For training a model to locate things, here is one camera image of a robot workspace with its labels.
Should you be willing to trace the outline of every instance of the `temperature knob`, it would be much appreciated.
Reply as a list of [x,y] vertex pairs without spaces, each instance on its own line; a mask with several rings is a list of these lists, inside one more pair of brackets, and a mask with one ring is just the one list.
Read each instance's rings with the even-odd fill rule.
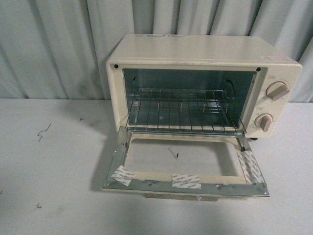
[[289,93],[289,88],[284,82],[274,82],[266,90],[266,95],[273,101]]
[[270,124],[273,122],[273,117],[270,114],[259,115],[254,123],[257,127],[261,128],[264,132],[268,131]]

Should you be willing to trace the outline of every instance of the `oven rack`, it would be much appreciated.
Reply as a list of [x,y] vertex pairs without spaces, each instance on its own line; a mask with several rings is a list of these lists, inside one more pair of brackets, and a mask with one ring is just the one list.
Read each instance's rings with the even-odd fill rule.
[[232,109],[224,90],[140,88],[128,103],[127,128],[171,134],[245,133],[242,120]]

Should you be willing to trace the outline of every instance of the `cream toaster oven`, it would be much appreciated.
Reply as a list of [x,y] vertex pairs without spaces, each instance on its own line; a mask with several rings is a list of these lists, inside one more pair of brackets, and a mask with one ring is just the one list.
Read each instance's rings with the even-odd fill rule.
[[247,138],[271,136],[299,63],[258,37],[136,34],[106,68],[118,137],[103,190],[269,196]]

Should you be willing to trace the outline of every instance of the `oven door frame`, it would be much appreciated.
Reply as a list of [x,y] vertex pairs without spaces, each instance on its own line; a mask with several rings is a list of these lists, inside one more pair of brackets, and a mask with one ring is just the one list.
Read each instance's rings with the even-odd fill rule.
[[[125,165],[127,152],[131,141],[136,138],[144,139],[171,139],[182,141],[212,141],[212,142],[230,142],[235,146],[238,154],[238,160],[241,164],[242,176],[214,176],[200,177],[201,189],[193,188],[174,188],[170,174],[153,172],[134,172],[135,178],[131,180],[128,186],[113,179],[111,176],[121,166]],[[156,134],[142,131],[128,130],[121,127],[118,131],[116,147],[110,164],[105,169],[105,180],[102,185],[103,191],[118,191],[139,193],[146,197],[156,197],[156,194],[167,196],[198,196],[208,198],[219,197],[247,197],[261,196],[269,197],[267,184],[262,176],[261,170],[253,156],[252,150],[244,134],[225,136],[225,135],[171,135]],[[256,179],[255,171],[259,172],[259,179]]]
[[[238,65],[238,63],[231,63],[228,61],[215,62],[215,63],[200,63],[195,62],[193,64],[186,64],[184,62],[172,62],[171,64],[160,63],[160,61],[136,61],[124,62],[124,61],[114,61],[109,59],[106,63],[106,68],[108,71],[109,86],[112,99],[112,107],[114,112],[114,121],[116,126],[116,131],[120,127],[127,126],[129,112],[127,106],[126,98],[126,88],[125,88],[125,77],[123,69],[169,69],[169,70],[210,70],[210,71],[256,71],[260,66],[257,64],[245,63]],[[247,98],[244,104],[244,108],[240,115],[240,120],[242,125],[237,129],[238,132],[245,132],[247,136],[250,135],[249,130],[246,128],[250,125],[252,120],[251,116],[256,106],[257,100],[259,98],[261,89],[263,87],[264,79],[268,72],[268,67],[262,66],[261,71],[257,72],[252,79],[251,87],[247,94]]]

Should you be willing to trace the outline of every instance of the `oven cavity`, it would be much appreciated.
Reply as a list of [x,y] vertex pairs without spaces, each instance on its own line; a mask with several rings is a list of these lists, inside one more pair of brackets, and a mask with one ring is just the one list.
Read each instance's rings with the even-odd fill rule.
[[242,134],[255,72],[124,69],[127,128],[171,134]]

